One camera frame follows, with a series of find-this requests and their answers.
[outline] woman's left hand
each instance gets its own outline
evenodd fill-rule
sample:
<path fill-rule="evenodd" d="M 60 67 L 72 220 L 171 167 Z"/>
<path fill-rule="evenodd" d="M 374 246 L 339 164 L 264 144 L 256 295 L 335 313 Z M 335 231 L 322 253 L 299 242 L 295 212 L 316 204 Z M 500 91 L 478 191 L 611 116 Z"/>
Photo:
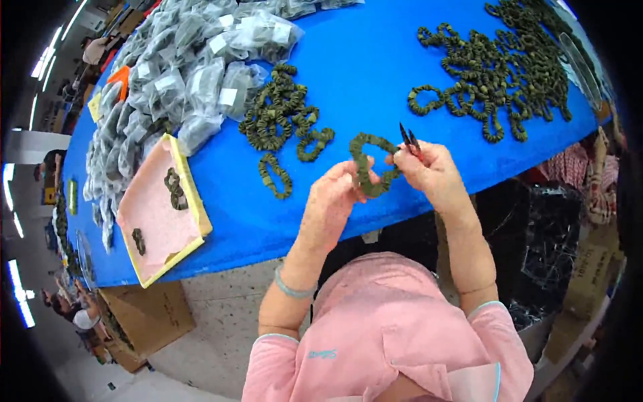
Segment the woman's left hand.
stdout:
<path fill-rule="evenodd" d="M 374 163 L 368 157 L 368 167 Z M 353 205 L 357 201 L 366 203 L 364 193 L 355 184 L 357 171 L 355 161 L 341 162 L 312 185 L 297 236 L 306 251 L 325 257 L 337 245 Z M 379 176 L 372 170 L 369 173 L 371 182 L 378 183 Z"/>

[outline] hand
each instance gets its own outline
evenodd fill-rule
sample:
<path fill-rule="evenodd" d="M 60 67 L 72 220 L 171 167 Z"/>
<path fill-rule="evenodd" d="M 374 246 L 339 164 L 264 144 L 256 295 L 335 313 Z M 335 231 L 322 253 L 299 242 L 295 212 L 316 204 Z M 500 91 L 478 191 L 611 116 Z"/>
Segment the hand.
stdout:
<path fill-rule="evenodd" d="M 368 167 L 375 161 L 368 157 Z M 366 203 L 364 193 L 356 184 L 358 166 L 346 161 L 333 166 L 311 187 L 303 213 L 297 241 L 307 251 L 325 257 L 340 239 L 353 205 Z M 369 170 L 370 180 L 379 183 L 379 176 Z"/>
<path fill-rule="evenodd" d="M 395 162 L 408 183 L 423 191 L 443 218 L 457 216 L 471 205 L 471 201 L 451 154 L 443 145 L 418 142 L 424 164 L 406 150 L 405 144 L 400 144 L 401 150 L 395 155 L 387 156 L 386 162 Z"/>
<path fill-rule="evenodd" d="M 82 283 L 78 279 L 74 280 L 74 286 L 78 289 L 79 292 L 85 293 L 85 288 L 82 287 Z"/>

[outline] bracelet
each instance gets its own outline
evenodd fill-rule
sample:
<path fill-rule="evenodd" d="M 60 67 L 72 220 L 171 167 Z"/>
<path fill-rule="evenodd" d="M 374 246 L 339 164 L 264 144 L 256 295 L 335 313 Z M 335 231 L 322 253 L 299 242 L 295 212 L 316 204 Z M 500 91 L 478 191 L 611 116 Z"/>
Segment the bracelet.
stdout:
<path fill-rule="evenodd" d="M 297 291 L 294 289 L 291 289 L 287 287 L 281 280 L 281 275 L 279 274 L 281 272 L 281 269 L 284 267 L 283 264 L 280 264 L 275 268 L 275 283 L 281 289 L 282 292 L 284 292 L 286 295 L 294 298 L 309 298 L 313 297 L 315 292 L 317 291 L 317 285 L 315 284 L 315 287 L 310 289 L 310 290 L 305 290 L 305 291 Z"/>

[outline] woman's right hand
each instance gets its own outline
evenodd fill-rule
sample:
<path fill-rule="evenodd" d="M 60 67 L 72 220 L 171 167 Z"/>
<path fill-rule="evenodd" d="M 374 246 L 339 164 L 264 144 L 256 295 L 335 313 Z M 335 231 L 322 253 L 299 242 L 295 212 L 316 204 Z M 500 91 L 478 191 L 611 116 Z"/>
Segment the woman's right hand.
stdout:
<path fill-rule="evenodd" d="M 418 142 L 424 164 L 406 149 L 405 144 L 400 144 L 401 149 L 392 157 L 386 157 L 386 162 L 395 162 L 409 184 L 426 194 L 443 219 L 458 216 L 471 206 L 471 201 L 451 153 L 443 145 Z"/>

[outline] woman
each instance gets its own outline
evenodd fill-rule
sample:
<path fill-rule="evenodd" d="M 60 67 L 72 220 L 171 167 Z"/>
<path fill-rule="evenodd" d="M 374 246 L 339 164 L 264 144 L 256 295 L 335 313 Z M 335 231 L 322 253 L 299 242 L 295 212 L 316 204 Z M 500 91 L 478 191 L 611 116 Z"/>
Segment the woman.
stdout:
<path fill-rule="evenodd" d="M 85 330 L 91 329 L 100 321 L 100 310 L 78 279 L 74 281 L 74 285 L 78 289 L 79 301 L 70 303 L 69 300 L 71 300 L 71 298 L 68 293 L 66 297 L 63 297 L 60 293 L 51 294 L 42 290 L 45 306 L 51 307 L 56 314 L 74 323 L 78 328 Z"/>
<path fill-rule="evenodd" d="M 498 301 L 480 221 L 447 149 L 420 145 L 424 164 L 404 145 L 387 163 L 444 221 L 460 309 L 424 266 L 371 253 L 322 284 L 299 341 L 325 259 L 353 204 L 366 201 L 354 185 L 356 164 L 339 163 L 311 187 L 299 234 L 261 303 L 243 400 L 523 400 L 534 371 Z"/>

